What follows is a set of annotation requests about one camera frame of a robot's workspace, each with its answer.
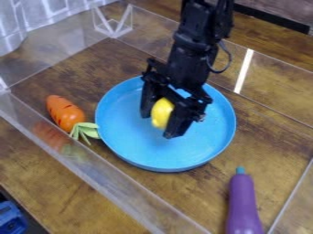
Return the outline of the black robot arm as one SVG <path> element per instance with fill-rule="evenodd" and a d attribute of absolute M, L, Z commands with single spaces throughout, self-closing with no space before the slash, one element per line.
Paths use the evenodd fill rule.
<path fill-rule="evenodd" d="M 151 116 L 156 101 L 165 98 L 173 104 L 163 137 L 181 136 L 193 122 L 205 117 L 205 106 L 212 102 L 203 89 L 217 51 L 224 49 L 221 40 L 234 26 L 234 0 L 181 0 L 177 30 L 168 59 L 147 59 L 141 73 L 140 116 Z"/>

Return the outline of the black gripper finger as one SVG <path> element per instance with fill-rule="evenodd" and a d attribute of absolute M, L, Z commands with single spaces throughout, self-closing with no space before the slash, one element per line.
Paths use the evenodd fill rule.
<path fill-rule="evenodd" d="M 181 136 L 187 132 L 192 122 L 200 122 L 204 117 L 204 103 L 200 103 L 193 97 L 176 101 L 163 131 L 163 137 L 172 139 Z"/>
<path fill-rule="evenodd" d="M 140 116 L 143 118 L 149 117 L 151 108 L 155 102 L 163 97 L 164 85 L 155 82 L 153 80 L 143 80 L 143 88 L 140 95 Z"/>

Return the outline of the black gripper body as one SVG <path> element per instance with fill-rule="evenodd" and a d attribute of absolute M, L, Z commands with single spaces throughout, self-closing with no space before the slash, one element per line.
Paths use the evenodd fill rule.
<path fill-rule="evenodd" d="M 200 103 L 209 104 L 211 97 L 203 85 L 217 54 L 217 45 L 199 45 L 193 41 L 176 40 L 169 50 L 165 62 L 155 58 L 147 59 L 147 69 L 141 79 L 153 80 L 164 85 L 163 97 L 171 102 L 180 101 L 177 94 L 171 90 L 184 90 Z"/>

